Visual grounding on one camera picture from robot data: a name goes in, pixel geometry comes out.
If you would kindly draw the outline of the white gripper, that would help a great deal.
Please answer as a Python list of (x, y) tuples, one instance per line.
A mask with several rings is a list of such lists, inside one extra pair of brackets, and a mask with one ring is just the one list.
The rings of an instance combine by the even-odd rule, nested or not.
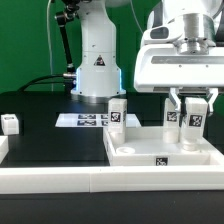
[(178, 88), (206, 89), (208, 115), (214, 112), (213, 104), (218, 89), (224, 88), (224, 47), (212, 47), (208, 55), (180, 55), (172, 44), (143, 46), (138, 52), (134, 88), (138, 92), (165, 92), (178, 114), (182, 103)]

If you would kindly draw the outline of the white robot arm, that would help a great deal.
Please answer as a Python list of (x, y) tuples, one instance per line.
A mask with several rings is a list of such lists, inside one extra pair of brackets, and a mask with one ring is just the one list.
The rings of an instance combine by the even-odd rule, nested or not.
[[(121, 92), (116, 65), (116, 28), (108, 7), (130, 0), (63, 0), (65, 19), (78, 17), (82, 29), (82, 63), (72, 93), (89, 99), (107, 98)], [(180, 93), (204, 93), (208, 112), (224, 88), (224, 47), (216, 34), (224, 16), (224, 0), (161, 0), (150, 13), (134, 70), (139, 92), (167, 92), (175, 109), (181, 110)]]

